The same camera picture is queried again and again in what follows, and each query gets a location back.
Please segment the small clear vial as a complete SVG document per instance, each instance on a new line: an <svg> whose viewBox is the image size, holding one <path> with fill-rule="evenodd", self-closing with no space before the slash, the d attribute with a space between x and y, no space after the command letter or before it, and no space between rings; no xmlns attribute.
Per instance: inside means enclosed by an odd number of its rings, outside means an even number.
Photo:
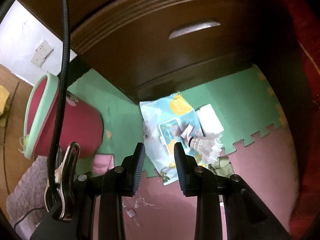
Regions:
<svg viewBox="0 0 320 240"><path fill-rule="evenodd" d="M134 223L139 228L140 223L139 223L138 216L135 213L135 211L131 207L126 206L124 203L122 204L122 207L124 210L125 220L128 222Z"/></svg>

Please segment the metal spring clamp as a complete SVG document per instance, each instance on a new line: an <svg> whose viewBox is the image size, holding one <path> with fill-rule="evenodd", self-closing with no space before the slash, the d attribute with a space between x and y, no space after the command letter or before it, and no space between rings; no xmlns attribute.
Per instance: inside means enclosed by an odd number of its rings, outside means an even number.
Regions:
<svg viewBox="0 0 320 240"><path fill-rule="evenodd" d="M68 222L72 220L74 212L73 181L76 163L80 154L80 146L77 142L71 142L62 159L61 147L58 148L55 163L55 187L61 200L61 207L54 218Z"/></svg>

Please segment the red bin green rim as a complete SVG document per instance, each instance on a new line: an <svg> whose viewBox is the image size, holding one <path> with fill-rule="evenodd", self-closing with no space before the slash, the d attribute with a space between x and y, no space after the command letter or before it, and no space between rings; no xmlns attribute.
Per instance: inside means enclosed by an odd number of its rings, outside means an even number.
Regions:
<svg viewBox="0 0 320 240"><path fill-rule="evenodd" d="M59 78L46 74L33 87L25 110L23 150L27 159L50 152L57 113ZM97 153L103 142L104 125L100 112L71 92L66 94L59 146L65 152L71 142L80 145L80 159Z"/></svg>

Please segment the white shuttlecock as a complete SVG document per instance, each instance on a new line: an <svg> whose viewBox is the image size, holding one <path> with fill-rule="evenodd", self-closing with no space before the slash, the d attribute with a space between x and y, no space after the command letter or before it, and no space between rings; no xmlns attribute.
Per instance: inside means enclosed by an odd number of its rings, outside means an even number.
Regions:
<svg viewBox="0 0 320 240"><path fill-rule="evenodd" d="M213 164L217 161L223 148L221 137L220 133L210 134L205 137L191 137L188 141L188 146L201 156L205 164Z"/></svg>

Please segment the grey fluffy rug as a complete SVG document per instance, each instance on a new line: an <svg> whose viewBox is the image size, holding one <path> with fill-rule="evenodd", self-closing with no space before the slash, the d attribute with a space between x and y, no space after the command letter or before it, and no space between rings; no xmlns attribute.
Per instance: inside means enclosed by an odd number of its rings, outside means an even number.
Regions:
<svg viewBox="0 0 320 240"><path fill-rule="evenodd" d="M21 239L29 239L47 214L44 204L46 184L47 157L39 156L6 200L9 222Z"/></svg>

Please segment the blue wet wipes pack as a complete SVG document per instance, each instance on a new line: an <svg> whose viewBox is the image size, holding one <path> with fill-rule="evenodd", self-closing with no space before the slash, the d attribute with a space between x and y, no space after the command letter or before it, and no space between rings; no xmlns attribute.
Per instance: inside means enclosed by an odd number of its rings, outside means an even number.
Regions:
<svg viewBox="0 0 320 240"><path fill-rule="evenodd" d="M180 93L171 94L155 101L139 103L144 121L144 145L147 156L160 174L163 184L178 180L174 146L180 142L184 152L195 158L198 165L208 167L201 156L188 146L187 139L176 135L187 123L195 128L192 137L203 136L201 125L193 107Z"/></svg>

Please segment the yellow cloth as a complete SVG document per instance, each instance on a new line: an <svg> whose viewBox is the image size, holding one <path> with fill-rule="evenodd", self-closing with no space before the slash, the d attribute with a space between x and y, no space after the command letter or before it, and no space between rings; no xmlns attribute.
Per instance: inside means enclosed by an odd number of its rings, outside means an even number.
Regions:
<svg viewBox="0 0 320 240"><path fill-rule="evenodd" d="M7 121L8 109L7 102L9 99L10 93L9 91L1 86L1 94L0 94L0 113L1 113L1 127L4 127Z"/></svg>

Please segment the dark wooden cabinet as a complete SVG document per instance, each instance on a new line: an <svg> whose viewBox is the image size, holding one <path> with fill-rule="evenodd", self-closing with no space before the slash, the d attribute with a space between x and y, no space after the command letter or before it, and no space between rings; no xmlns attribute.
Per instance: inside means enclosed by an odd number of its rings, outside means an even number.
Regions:
<svg viewBox="0 0 320 240"><path fill-rule="evenodd" d="M135 102L251 67L276 0L68 0L75 61Z"/></svg>

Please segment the red bedding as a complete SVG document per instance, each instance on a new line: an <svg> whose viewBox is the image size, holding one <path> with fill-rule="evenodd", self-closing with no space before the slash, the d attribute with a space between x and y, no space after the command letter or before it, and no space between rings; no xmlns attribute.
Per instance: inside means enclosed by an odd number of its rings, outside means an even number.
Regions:
<svg viewBox="0 0 320 240"><path fill-rule="evenodd" d="M311 98L311 126L302 176L302 190L290 220L292 237L301 238L319 218L319 20L303 0L281 0L288 9L300 45L304 77Z"/></svg>

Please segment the white wall socket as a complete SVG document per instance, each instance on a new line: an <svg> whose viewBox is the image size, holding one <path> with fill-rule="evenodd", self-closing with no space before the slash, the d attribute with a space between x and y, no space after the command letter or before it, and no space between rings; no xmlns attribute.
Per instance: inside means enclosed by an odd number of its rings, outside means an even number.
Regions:
<svg viewBox="0 0 320 240"><path fill-rule="evenodd" d="M35 53L31 59L31 63L41 68L45 63L48 56L54 51L54 48L50 46L47 40L44 40L35 50Z"/></svg>

